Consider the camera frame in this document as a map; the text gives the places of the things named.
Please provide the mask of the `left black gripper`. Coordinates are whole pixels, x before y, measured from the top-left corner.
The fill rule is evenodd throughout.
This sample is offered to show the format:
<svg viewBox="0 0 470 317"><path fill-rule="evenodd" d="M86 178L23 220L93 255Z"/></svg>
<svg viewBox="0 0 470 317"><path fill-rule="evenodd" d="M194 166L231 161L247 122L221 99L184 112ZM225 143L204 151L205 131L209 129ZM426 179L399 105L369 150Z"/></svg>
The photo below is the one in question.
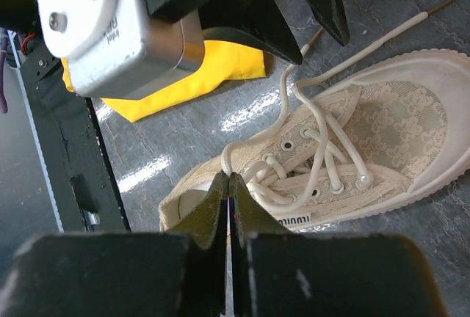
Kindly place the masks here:
<svg viewBox="0 0 470 317"><path fill-rule="evenodd" d="M287 62L303 61L299 45L274 0L145 0L152 19L175 23L199 14L205 40L256 48Z"/></svg>

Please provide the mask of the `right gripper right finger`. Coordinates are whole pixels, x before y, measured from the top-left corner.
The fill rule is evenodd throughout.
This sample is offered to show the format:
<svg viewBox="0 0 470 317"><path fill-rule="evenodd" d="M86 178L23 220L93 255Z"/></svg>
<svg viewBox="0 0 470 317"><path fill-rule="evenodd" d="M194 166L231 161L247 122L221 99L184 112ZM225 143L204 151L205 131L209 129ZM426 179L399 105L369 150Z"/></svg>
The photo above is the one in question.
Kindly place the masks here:
<svg viewBox="0 0 470 317"><path fill-rule="evenodd" d="M289 309L289 231L251 196L242 176L228 180L234 312L237 316L282 316Z"/></svg>

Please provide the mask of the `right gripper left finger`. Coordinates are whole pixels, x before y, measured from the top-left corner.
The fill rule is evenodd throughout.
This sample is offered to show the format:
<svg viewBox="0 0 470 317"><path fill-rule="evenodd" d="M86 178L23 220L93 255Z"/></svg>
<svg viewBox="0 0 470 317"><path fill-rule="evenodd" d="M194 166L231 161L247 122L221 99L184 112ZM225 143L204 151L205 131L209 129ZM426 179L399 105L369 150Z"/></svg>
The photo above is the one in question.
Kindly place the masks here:
<svg viewBox="0 0 470 317"><path fill-rule="evenodd" d="M179 316L220 316L225 312L228 176L219 172L201 202L171 233L187 240Z"/></svg>

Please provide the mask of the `beige lace sneaker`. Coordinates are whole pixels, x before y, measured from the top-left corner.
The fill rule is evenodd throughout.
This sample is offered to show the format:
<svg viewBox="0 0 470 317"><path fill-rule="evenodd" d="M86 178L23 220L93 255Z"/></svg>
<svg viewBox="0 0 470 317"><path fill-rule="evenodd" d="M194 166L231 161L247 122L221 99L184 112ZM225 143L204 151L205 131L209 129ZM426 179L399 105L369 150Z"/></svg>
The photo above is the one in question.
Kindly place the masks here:
<svg viewBox="0 0 470 317"><path fill-rule="evenodd" d="M230 160L290 230L414 203L469 168L469 57L430 49L376 63L236 143Z"/></svg>

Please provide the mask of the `white shoelace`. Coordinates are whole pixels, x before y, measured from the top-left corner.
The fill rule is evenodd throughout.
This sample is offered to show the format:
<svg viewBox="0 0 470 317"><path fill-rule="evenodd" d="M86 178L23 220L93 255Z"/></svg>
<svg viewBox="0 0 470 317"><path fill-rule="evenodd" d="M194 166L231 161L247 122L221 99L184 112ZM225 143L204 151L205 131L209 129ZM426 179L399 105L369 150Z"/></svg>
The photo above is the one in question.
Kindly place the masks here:
<svg viewBox="0 0 470 317"><path fill-rule="evenodd" d="M402 34L406 30L417 25L418 23L421 23L430 15L432 15L434 12L441 10L442 8L451 4L454 1L456 0L445 0L441 2L440 4L437 4L433 8L430 8L428 10L425 10L413 16L412 18L408 19L404 23L401 23L396 28L392 29L390 32L388 32L381 38L377 39L376 41L368 45L366 48L362 49L361 51L354 54L350 58L346 59L345 61L335 66L334 68L331 68L327 72L317 77L309 78L309 79L302 79L294 83L293 93L295 97L299 101L301 101L305 106L307 106L308 109L313 114L313 116L315 116L317 125L319 126L319 140L318 140L319 145L314 154L314 161L313 161L312 168L310 170L307 187L305 188L305 191L302 197L300 197L300 199L298 200L295 200L293 203L289 205L285 205L283 203L279 205L265 204L264 208L272 210L272 211L277 211L278 209L286 210L286 211L296 210L307 202L307 200L311 196L312 191L314 190L314 187L316 186L318 182L319 171L324 161L325 153L327 150L327 144L328 144L327 123L325 120L325 116L323 116L319 108L313 105L313 103L303 94L301 89L306 86L320 84L330 79L331 77L337 75L338 73L342 72L343 70L346 70L346 68L350 67L351 65L354 65L355 63L359 62L363 58L370 55L372 52L378 50L387 41L398 36L399 34ZM283 74L281 75L281 80L279 84L279 92L280 92L280 97L281 97L281 112L278 116L278 119L268 128L264 129L260 134L257 134L253 136L252 138L244 140L244 141L232 142L226 145L225 148L223 149L222 154L221 154L221 167L225 174L229 175L233 172L231 155L235 150L250 147L250 146L255 146L255 145L262 143L263 141L268 140L271 136L274 136L280 130L281 126L286 121L287 113L289 109L286 82L287 82L287 77L291 73L293 68L294 68L293 65L288 66L283 72Z"/></svg>

